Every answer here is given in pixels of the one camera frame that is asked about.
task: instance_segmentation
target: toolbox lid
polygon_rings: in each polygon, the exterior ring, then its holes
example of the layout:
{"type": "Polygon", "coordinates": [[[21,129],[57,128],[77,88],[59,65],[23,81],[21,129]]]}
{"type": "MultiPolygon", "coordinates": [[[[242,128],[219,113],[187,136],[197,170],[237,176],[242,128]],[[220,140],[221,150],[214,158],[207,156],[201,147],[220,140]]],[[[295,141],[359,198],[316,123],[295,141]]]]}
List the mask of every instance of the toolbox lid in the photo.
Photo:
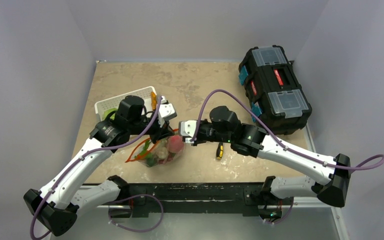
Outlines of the toolbox lid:
{"type": "Polygon", "coordinates": [[[285,113],[285,119],[301,117],[309,109],[300,89],[269,92],[268,97],[274,113],[285,113]]]}
{"type": "Polygon", "coordinates": [[[285,56],[279,47],[264,46],[252,50],[257,67],[275,64],[287,64],[285,56]]]}

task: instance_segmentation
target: white wall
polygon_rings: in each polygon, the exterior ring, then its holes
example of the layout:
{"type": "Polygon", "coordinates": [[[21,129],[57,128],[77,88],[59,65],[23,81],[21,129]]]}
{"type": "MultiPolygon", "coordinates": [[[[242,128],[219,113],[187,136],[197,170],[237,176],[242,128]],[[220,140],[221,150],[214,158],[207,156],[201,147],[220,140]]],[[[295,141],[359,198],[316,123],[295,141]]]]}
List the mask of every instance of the white wall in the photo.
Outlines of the white wall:
{"type": "MultiPolygon", "coordinates": [[[[318,152],[384,153],[384,0],[329,1],[294,69],[318,152]]],[[[384,239],[384,165],[352,175],[343,213],[351,239],[384,239]]]]}
{"type": "Polygon", "coordinates": [[[67,2],[96,59],[237,61],[273,44],[295,59],[327,0],[67,2]]]}
{"type": "Polygon", "coordinates": [[[70,160],[94,59],[64,0],[0,0],[0,239],[29,239],[23,201],[70,160]]]}

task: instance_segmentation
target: beige table surface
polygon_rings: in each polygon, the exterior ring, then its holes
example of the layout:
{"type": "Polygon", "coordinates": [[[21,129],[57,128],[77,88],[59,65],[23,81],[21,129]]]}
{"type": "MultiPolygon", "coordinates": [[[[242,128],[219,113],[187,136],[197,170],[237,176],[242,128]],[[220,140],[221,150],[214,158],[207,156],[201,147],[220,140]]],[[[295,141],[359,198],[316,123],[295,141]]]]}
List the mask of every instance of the beige table surface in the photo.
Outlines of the beige table surface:
{"type": "MultiPolygon", "coordinates": [[[[196,120],[206,96],[214,89],[224,89],[247,103],[245,90],[238,81],[237,62],[149,62],[98,63],[87,98],[73,156],[80,150],[97,123],[94,104],[98,101],[154,86],[176,109],[177,117],[170,121],[177,128],[179,121],[196,120]]],[[[203,118],[214,107],[226,105],[235,111],[243,123],[252,124],[249,114],[224,93],[209,100],[203,118]]],[[[307,149],[305,131],[298,130],[280,138],[307,149]]],[[[126,159],[136,144],[119,149],[101,164],[86,183],[101,183],[107,177],[119,175],[128,183],[216,183],[263,182],[267,176],[295,177],[300,172],[265,159],[245,157],[224,145],[222,160],[216,160],[217,143],[188,145],[183,156],[165,165],[146,167],[126,159]]]]}

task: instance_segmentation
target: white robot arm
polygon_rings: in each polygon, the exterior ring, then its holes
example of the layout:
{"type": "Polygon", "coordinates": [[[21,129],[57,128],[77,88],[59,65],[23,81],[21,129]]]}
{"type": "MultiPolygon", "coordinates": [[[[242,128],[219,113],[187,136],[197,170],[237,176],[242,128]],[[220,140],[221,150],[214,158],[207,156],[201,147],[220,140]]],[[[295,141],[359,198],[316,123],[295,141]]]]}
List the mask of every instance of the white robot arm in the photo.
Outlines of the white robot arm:
{"type": "Polygon", "coordinates": [[[94,170],[117,150],[114,146],[125,144],[130,135],[139,135],[146,129],[145,134],[150,135],[154,143],[174,135],[169,128],[169,120],[177,116],[176,110],[164,97],[159,102],[157,115],[153,118],[158,121],[151,124],[152,117],[143,115],[144,100],[127,96],[120,102],[118,110],[111,114],[115,115],[114,120],[109,115],[96,124],[81,150],[55,178],[39,191],[30,189],[26,192],[24,201],[30,212],[38,212],[37,219],[55,236],[68,231],[78,216],[99,205],[118,200],[119,196],[124,196],[123,191],[128,191],[128,184],[117,176],[109,177],[86,192],[79,191],[94,170]]]}
{"type": "Polygon", "coordinates": [[[279,199],[317,197],[334,207],[341,208],[345,205],[351,174],[348,170],[332,166],[349,167],[350,159],[346,155],[321,155],[272,137],[262,127],[241,123],[236,113],[226,106],[214,108],[209,117],[211,122],[206,119],[200,122],[196,138],[193,138],[197,128],[196,120],[179,123],[179,134],[185,143],[194,146],[207,141],[230,143],[230,147],[241,155],[271,160],[303,173],[305,176],[302,177],[270,176],[266,179],[266,190],[279,199]],[[321,163],[288,151],[288,148],[313,157],[321,163]]]}

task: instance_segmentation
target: black toolbox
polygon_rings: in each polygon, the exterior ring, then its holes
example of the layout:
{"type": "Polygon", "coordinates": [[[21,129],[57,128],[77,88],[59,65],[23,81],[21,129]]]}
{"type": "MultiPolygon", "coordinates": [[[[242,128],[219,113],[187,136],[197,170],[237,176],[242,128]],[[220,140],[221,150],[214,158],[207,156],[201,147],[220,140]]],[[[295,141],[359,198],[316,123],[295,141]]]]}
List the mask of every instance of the black toolbox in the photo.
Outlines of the black toolbox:
{"type": "Polygon", "coordinates": [[[306,126],[312,107],[283,47],[251,48],[239,65],[239,82],[252,112],[274,134],[289,135],[306,126]]]}

